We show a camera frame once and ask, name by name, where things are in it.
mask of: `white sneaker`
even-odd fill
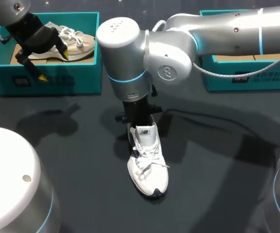
[[[143,194],[159,197],[168,186],[168,166],[165,163],[158,128],[152,115],[151,126],[127,125],[128,140],[132,149],[127,167],[129,175]]]
[[[95,38],[91,35],[86,35],[83,32],[75,31],[66,26],[57,26],[48,22],[46,27],[56,28],[59,32],[59,37],[62,42],[68,47],[69,60],[64,59],[56,46],[52,47],[48,52],[37,54],[33,53],[29,56],[30,60],[44,60],[44,59],[59,59],[65,62],[75,62],[86,59],[95,50]]]

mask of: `teal box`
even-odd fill
[[[205,10],[200,11],[201,16],[246,11],[246,10]],[[215,56],[200,57],[201,67],[218,74],[245,74],[258,71],[276,60],[253,61],[217,61]],[[203,75],[207,91],[246,91],[246,90],[279,90],[280,64],[259,75],[247,78],[216,78]]]
[[[96,36],[99,27],[99,12],[39,13],[43,24],[53,22],[76,31]],[[0,33],[9,33],[0,27]],[[22,65],[10,65],[16,46],[11,39],[7,44],[0,42],[0,95],[1,96],[50,96],[99,94],[102,83],[102,59],[97,41],[93,63],[51,63],[35,66],[46,76],[45,83],[32,78]]]

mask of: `shoe tongue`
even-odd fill
[[[136,136],[141,146],[151,146],[156,140],[156,127],[152,126],[137,126]]]
[[[58,32],[61,32],[61,31],[62,31],[62,28],[61,28],[61,27],[59,27],[58,25],[55,25],[55,24],[52,23],[52,22],[46,23],[45,26],[48,27],[48,28],[56,28],[56,29],[58,30]]]

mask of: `robotic arm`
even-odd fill
[[[197,55],[280,53],[280,6],[213,16],[177,14],[155,30],[142,31],[134,20],[118,17],[97,31],[114,93],[125,107],[123,118],[136,125],[141,116],[161,110],[146,100],[151,77],[179,83],[197,67]]]
[[[56,46],[59,53],[68,59],[68,49],[57,29],[45,27],[36,15],[29,13],[30,5],[29,0],[0,0],[0,26],[10,33],[5,39],[0,35],[0,40],[5,44],[13,37],[22,48],[16,55],[18,62],[33,77],[47,81],[29,60],[29,55],[45,53]]]

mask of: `white shoelace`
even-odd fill
[[[143,147],[139,144],[138,139],[133,135],[135,146],[133,150],[138,150],[139,158],[136,159],[137,166],[142,169],[142,172],[149,167],[151,164],[158,164],[161,166],[169,167],[163,164],[159,160],[159,153],[158,153],[158,139],[156,138],[155,143],[151,146]]]
[[[78,48],[83,46],[83,40],[77,36],[77,34],[79,34],[79,33],[84,34],[83,32],[75,31],[74,29],[68,28],[66,26],[60,26],[60,27],[62,28],[61,32],[59,33],[59,36],[61,38],[67,38],[69,40],[74,39],[76,46]]]

